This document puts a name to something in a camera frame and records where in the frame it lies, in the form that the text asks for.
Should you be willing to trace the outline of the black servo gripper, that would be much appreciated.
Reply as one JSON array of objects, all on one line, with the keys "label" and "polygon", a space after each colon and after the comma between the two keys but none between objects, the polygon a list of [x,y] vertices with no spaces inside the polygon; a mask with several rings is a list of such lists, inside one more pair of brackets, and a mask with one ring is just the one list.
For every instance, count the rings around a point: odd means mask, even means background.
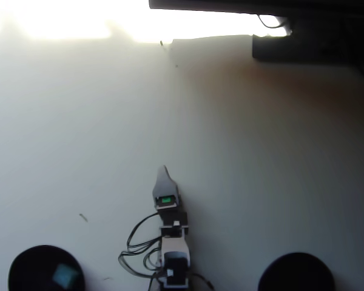
[{"label": "black servo gripper", "polygon": [[152,195],[163,226],[188,226],[187,212],[183,208],[178,185],[165,165],[158,169]]}]

